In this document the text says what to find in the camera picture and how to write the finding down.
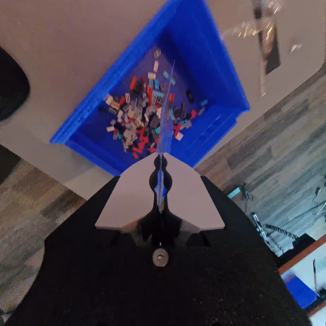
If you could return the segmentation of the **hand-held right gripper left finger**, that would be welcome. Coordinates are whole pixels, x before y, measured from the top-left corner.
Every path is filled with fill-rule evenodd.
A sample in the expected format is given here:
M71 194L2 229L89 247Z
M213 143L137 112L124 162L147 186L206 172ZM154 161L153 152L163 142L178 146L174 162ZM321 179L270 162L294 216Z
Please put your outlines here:
M126 169L116 183L107 203L95 223L97 229L131 232L157 203L150 176L155 172L157 153Z

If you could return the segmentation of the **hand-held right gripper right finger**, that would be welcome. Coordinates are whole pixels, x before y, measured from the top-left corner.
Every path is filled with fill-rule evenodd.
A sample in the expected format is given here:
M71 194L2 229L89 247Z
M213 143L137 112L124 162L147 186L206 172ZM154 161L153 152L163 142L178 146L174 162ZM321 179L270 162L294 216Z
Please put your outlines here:
M173 233L222 230L225 223L201 176L168 153L162 154L164 219Z

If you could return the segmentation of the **clear plastic brick bag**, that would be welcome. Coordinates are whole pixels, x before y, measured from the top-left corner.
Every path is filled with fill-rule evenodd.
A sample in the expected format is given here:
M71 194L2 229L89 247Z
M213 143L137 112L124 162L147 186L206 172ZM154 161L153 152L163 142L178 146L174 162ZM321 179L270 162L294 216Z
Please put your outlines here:
M168 75L167 82L165 83L165 91L164 91L163 104L161 109L161 118L160 118L160 136L157 145L157 153L158 153L160 165L159 165L159 171L157 173L158 184L156 187L156 191L157 191L157 206L160 213L164 209L164 204L162 203L163 190L164 190L164 173L162 167L162 157L164 153L170 153L172 134L173 134L173 122L169 113L169 94L171 89L174 65L175 65L175 61L173 61L171 70Z

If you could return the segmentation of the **pile of lego bricks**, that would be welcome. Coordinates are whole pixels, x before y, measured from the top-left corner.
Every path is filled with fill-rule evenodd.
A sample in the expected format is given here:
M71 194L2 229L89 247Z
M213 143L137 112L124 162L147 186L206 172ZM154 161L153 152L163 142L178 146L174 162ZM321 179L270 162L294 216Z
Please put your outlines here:
M124 152L135 159L156 151L163 129L161 112L167 96L168 117L172 122L171 154L181 161L189 160L200 145L195 145L195 126L204 113L208 100L197 101L201 89L185 66L156 44L120 76L100 106L102 113L112 116L107 132L120 139Z

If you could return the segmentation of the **large blue plastic bin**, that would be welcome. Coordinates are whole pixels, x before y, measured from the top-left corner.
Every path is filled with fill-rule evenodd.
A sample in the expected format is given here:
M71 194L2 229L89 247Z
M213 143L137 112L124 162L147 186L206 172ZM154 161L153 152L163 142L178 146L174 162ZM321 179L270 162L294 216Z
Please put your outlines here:
M237 118L250 110L244 90L227 49L205 1L169 1L151 19L120 57L113 63L53 135L52 144L64 144L113 176L136 163L121 140L107 132L116 116L105 103L108 95L130 92L135 76L139 83L154 66L154 51L161 50L156 79L166 82L164 71L174 63L176 84L173 108L187 117L192 110L206 109L181 130L183 138L173 137L170 154L194 168L236 125Z

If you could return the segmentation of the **small blue bin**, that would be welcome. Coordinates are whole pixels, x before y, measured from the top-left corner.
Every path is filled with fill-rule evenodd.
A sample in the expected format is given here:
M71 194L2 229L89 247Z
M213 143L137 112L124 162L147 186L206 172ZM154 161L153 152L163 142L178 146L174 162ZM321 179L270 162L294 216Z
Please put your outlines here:
M314 290L309 288L296 275L294 274L282 275L282 279L288 291L291 293L292 297L296 301L296 303L303 310L308 308L319 298L319 295Z

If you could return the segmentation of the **wooden-edged white table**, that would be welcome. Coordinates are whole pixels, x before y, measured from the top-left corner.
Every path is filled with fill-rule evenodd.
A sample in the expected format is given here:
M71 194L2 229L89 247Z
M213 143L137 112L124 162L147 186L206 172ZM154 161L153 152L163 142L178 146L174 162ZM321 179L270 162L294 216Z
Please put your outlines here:
M295 277L316 294L314 302L304 308L312 325L324 325L326 321L326 235L316 240L294 258L279 267L284 281Z

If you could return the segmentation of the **black padded cushion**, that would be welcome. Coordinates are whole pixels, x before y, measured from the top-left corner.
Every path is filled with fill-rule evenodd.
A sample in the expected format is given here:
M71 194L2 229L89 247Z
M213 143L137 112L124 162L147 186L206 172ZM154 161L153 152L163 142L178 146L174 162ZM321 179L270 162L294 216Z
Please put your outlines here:
M15 59L0 48L0 121L11 117L28 99L30 83Z

